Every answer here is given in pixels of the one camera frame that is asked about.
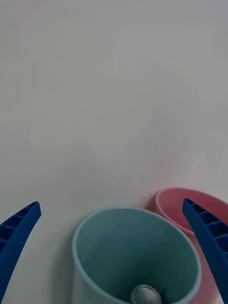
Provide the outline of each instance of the light blue cup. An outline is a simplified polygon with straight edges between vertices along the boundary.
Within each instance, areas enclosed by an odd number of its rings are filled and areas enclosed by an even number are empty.
[[[187,304],[200,287],[197,252],[168,220],[143,209],[92,213],[73,237],[72,304],[126,304],[141,284],[164,304]]]

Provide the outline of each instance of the white surface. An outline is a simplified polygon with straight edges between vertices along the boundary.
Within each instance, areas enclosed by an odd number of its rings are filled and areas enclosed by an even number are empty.
[[[0,0],[0,220],[38,200],[3,304],[66,304],[89,211],[228,200],[226,0]]]

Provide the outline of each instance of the blue plastic claw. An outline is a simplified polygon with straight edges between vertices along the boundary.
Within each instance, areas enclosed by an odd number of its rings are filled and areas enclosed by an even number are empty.
[[[35,223],[41,216],[37,201],[0,225],[0,303]]]
[[[228,225],[190,199],[183,214],[202,248],[224,304],[228,304]]]

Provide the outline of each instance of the cup rim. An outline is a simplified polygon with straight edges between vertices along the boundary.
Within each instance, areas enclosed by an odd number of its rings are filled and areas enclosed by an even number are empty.
[[[106,291],[104,291],[102,288],[100,288],[88,275],[87,273],[84,271],[78,254],[77,254],[77,249],[76,249],[76,241],[77,241],[77,237],[80,233],[80,230],[82,229],[83,225],[86,224],[92,217],[96,216],[97,214],[106,212],[106,211],[112,211],[112,210],[117,210],[117,209],[128,209],[128,210],[137,210],[139,212],[142,213],[148,213],[151,216],[155,216],[160,218],[163,221],[166,221],[169,225],[173,226],[174,229],[176,229],[177,231],[179,231],[179,233],[185,238],[185,240],[187,241],[187,243],[189,244],[191,250],[193,251],[193,254],[195,256],[195,260],[196,260],[196,264],[197,264],[197,275],[196,275],[196,279],[194,282],[193,287],[191,288],[191,290],[179,301],[175,302],[175,304],[186,304],[188,303],[197,293],[197,291],[200,288],[200,283],[201,283],[201,263],[200,263],[200,259],[198,257],[197,251],[195,249],[195,247],[193,246],[192,242],[189,240],[189,238],[186,236],[186,234],[179,229],[175,224],[173,224],[172,222],[170,222],[169,220],[167,220],[166,218],[152,213],[148,210],[144,210],[141,208],[128,208],[128,207],[122,207],[122,208],[105,208],[105,209],[100,209],[97,211],[94,211],[92,213],[90,213],[88,216],[86,216],[83,221],[80,223],[80,225],[76,228],[73,239],[72,239],[72,253],[73,253],[73,260],[74,260],[74,264],[76,265],[77,270],[79,271],[80,275],[82,276],[82,278],[85,280],[85,282],[98,294],[100,294],[101,296],[105,297],[107,300],[112,301],[114,304],[129,304],[128,302],[125,302],[123,300],[120,300],[110,294],[108,294]]]
[[[171,219],[161,208],[160,206],[160,203],[159,203],[159,198],[160,196],[164,193],[164,192],[167,192],[167,191],[170,191],[170,190],[190,190],[190,191],[193,191],[195,193],[201,193],[201,194],[204,194],[204,195],[207,195],[208,197],[211,197],[215,200],[219,200],[221,203],[223,204],[226,204],[226,202],[224,202],[223,200],[213,196],[213,195],[210,195],[206,192],[203,192],[203,191],[199,191],[199,190],[195,190],[195,189],[191,189],[191,188],[184,188],[184,187],[169,187],[169,188],[164,188],[164,189],[161,189],[160,191],[158,191],[158,193],[156,194],[155,196],[155,204],[156,204],[156,207],[158,208],[159,212],[162,214],[162,216],[165,218],[165,219],[168,219],[172,224],[176,225],[179,229],[181,229],[184,233],[187,234],[187,236],[193,236],[195,237],[195,233],[192,231],[192,230],[189,230],[187,228],[184,228],[183,226],[179,225],[177,222],[175,222],[173,219]]]

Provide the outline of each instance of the metal object inside cup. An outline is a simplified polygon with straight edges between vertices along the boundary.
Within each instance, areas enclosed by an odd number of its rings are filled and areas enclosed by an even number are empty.
[[[131,293],[131,304],[162,304],[162,297],[148,285],[138,285]]]

